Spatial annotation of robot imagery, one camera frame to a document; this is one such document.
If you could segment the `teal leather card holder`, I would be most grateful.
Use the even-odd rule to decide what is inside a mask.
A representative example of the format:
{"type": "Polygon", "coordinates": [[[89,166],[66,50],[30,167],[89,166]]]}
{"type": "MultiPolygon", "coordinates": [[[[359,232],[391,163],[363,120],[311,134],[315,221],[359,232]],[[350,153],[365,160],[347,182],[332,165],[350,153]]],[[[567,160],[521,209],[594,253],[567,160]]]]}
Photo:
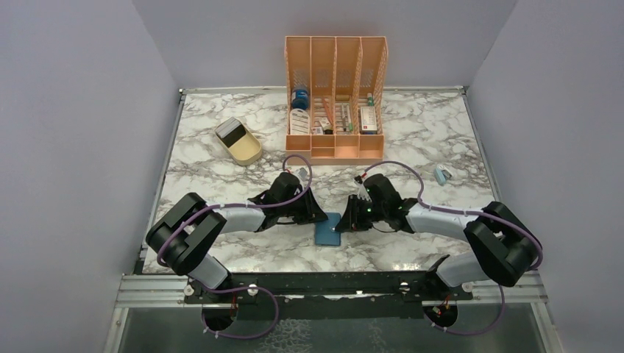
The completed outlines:
{"type": "Polygon", "coordinates": [[[327,220],[315,223],[314,243],[316,246],[341,245],[341,233],[335,231],[340,219],[339,213],[327,213],[327,220]]]}

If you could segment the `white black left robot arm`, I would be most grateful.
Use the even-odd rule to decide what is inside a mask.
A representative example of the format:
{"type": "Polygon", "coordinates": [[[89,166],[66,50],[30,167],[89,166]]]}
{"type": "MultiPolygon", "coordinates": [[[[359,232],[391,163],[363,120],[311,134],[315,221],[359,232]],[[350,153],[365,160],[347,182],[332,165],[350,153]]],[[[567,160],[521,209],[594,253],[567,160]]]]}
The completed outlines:
{"type": "Polygon", "coordinates": [[[209,249],[217,237],[231,232],[262,232],[281,218],[298,225],[328,219],[309,187],[287,171],[268,190],[242,204],[209,205],[195,192],[184,195],[146,234],[148,246],[162,266],[200,282],[214,302],[231,292],[230,272],[209,249]]]}

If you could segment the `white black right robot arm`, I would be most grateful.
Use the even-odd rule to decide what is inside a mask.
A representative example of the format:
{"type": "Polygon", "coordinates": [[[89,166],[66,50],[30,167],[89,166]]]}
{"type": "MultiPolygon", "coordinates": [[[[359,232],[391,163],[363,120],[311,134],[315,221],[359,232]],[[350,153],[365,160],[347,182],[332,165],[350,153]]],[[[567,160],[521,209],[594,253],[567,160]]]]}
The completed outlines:
{"type": "Polygon", "coordinates": [[[382,174],[359,182],[360,192],[349,196],[336,231],[365,231],[385,222],[396,232],[430,233],[470,245],[470,252],[446,254],[426,271],[425,291],[434,299],[467,282],[490,279],[513,287],[538,262],[539,241],[500,202],[476,210],[427,206],[417,198],[403,198],[382,174]]]}

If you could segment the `white rounded label card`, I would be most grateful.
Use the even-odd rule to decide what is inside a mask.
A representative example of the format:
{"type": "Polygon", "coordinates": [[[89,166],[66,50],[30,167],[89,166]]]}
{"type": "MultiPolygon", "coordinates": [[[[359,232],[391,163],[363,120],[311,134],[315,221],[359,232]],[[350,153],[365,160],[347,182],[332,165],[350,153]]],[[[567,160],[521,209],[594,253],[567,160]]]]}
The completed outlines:
{"type": "Polygon", "coordinates": [[[289,112],[289,134],[309,135],[311,133],[311,117],[306,110],[295,108],[289,112]]]}

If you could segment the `silver credit card in tray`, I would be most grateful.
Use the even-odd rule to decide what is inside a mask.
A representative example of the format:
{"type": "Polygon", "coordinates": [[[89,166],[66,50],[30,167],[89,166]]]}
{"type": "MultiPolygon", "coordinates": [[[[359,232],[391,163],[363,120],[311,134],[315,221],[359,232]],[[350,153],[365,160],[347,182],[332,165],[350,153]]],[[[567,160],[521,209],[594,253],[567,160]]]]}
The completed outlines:
{"type": "Polygon", "coordinates": [[[245,136],[246,130],[237,118],[229,118],[216,127],[215,133],[224,144],[231,146],[245,136]]]}

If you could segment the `light blue small clip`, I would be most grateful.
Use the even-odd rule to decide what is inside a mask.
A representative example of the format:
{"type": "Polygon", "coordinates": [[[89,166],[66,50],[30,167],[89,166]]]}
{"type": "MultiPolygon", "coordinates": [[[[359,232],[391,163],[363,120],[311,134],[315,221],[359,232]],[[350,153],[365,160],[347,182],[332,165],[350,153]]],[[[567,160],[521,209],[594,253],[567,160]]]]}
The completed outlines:
{"type": "Polygon", "coordinates": [[[453,178],[450,171],[442,164],[438,164],[434,168],[433,175],[437,183],[441,186],[446,185],[453,178]]]}

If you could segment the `beige oval tray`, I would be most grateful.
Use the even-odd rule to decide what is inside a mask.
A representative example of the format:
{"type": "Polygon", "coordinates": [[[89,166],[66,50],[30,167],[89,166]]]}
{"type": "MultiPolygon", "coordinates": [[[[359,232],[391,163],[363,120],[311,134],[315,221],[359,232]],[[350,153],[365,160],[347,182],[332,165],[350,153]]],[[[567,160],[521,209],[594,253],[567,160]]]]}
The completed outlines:
{"type": "Polygon", "coordinates": [[[236,141],[231,146],[224,144],[218,138],[220,144],[225,148],[227,153],[234,159],[238,165],[247,166],[256,162],[263,153],[260,141],[247,129],[245,136],[236,141]]]}

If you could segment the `white red box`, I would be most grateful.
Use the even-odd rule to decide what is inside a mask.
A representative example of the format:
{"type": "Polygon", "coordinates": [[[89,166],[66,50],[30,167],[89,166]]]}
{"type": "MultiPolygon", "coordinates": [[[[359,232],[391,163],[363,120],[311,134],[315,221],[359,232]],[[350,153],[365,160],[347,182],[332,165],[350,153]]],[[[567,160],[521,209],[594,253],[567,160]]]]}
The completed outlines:
{"type": "Polygon", "coordinates": [[[371,106],[360,107],[360,133],[362,135],[376,135],[378,133],[377,117],[375,108],[371,106]]]}

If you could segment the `pens in organizer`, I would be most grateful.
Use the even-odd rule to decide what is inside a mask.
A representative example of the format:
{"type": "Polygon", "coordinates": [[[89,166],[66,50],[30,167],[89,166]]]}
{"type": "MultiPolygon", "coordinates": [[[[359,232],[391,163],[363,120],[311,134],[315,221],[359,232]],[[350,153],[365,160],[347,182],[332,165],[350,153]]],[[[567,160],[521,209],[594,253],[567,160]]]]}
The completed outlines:
{"type": "Polygon", "coordinates": [[[338,104],[341,113],[341,123],[344,133],[352,134],[352,119],[350,116],[350,105],[346,102],[338,104]]]}

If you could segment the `blue tape roll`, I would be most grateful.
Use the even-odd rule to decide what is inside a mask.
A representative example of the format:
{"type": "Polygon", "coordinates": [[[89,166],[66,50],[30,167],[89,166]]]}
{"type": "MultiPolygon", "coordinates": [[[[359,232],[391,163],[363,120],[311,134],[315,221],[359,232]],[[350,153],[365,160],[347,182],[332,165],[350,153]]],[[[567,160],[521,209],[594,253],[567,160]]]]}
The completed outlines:
{"type": "Polygon", "coordinates": [[[291,108],[307,110],[310,107],[309,93],[306,88],[294,88],[291,92],[291,108]]]}

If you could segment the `orange desk file organizer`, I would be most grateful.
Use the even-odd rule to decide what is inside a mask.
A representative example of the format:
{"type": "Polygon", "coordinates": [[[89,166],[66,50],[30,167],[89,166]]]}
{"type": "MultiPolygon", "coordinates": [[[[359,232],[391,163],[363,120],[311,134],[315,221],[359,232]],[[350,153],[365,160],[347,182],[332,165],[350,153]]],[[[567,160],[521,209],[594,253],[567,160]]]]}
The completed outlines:
{"type": "Polygon", "coordinates": [[[286,62],[286,154],[301,154],[314,165],[365,165],[383,159],[383,89],[389,49],[384,36],[288,36],[286,62]],[[309,135],[290,135],[291,92],[306,88],[309,135]],[[339,103],[350,105],[352,134],[343,132],[339,103]],[[360,133],[360,107],[375,108],[378,133],[360,133]],[[323,135],[313,135],[320,126],[323,135]]]}

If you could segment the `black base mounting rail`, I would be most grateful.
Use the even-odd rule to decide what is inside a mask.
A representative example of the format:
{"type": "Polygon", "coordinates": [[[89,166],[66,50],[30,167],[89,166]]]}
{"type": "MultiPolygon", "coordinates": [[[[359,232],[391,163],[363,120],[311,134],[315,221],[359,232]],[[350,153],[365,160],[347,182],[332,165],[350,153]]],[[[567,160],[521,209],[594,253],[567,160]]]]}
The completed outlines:
{"type": "Polygon", "coordinates": [[[473,298],[462,287],[435,292],[428,280],[426,271],[233,273],[218,293],[190,280],[184,302],[241,320],[421,319],[429,307],[473,298]]]}

